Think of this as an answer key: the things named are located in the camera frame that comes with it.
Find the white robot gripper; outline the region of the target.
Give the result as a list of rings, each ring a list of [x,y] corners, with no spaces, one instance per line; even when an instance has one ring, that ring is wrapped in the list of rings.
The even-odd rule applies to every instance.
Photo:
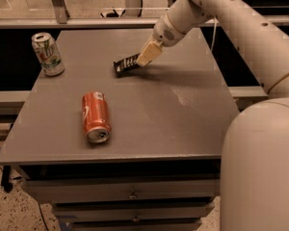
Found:
[[[185,34],[178,31],[171,23],[167,13],[163,14],[153,28],[152,36],[141,50],[136,63],[139,66],[146,66],[162,54],[162,48],[175,46],[181,41]]]

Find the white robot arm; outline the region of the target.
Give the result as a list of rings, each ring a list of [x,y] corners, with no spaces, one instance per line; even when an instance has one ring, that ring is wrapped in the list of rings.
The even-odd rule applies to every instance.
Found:
[[[289,231],[289,36],[242,0],[176,0],[137,63],[147,65],[210,18],[237,51],[218,48],[226,82],[268,96],[238,114],[225,134],[221,231]]]

